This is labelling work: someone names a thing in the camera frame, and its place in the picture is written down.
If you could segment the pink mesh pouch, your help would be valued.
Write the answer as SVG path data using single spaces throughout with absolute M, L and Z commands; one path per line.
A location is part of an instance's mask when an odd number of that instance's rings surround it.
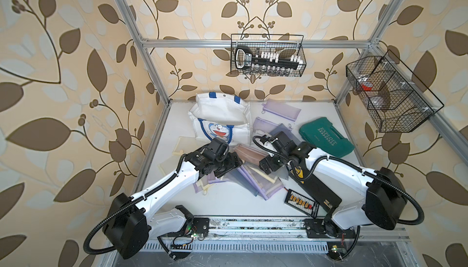
M 255 166 L 259 166 L 260 161 L 268 155 L 264 151 L 243 144 L 236 145 L 234 151 L 241 160 L 252 163 Z

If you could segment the purple mesh pouch pile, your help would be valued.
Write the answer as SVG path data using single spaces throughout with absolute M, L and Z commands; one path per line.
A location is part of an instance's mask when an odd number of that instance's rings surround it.
M 242 165 L 234 169 L 231 174 L 238 184 L 265 201 L 284 189 L 283 183 L 278 177 L 271 178 L 254 166 Z

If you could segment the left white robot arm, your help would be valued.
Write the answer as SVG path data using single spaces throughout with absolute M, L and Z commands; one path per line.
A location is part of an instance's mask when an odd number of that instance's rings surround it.
M 123 259 L 137 254 L 151 237 L 184 232 L 193 219 L 182 206 L 158 211 L 175 195 L 200 178 L 213 173 L 217 178 L 237 169 L 242 160 L 230 152 L 226 141 L 216 137 L 196 151 L 183 154 L 176 168 L 163 179 L 132 196 L 118 195 L 107 217 L 87 235 L 83 250 L 88 255 L 117 251 Z

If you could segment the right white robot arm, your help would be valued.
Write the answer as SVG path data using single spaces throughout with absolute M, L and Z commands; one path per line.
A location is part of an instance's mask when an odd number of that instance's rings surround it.
M 326 214 L 318 232 L 337 237 L 344 231 L 375 225 L 393 230 L 398 224 L 422 224 L 425 213 L 390 169 L 370 169 L 335 157 L 303 141 L 296 144 L 284 132 L 256 135 L 253 143 L 267 156 L 265 173 L 285 168 Z

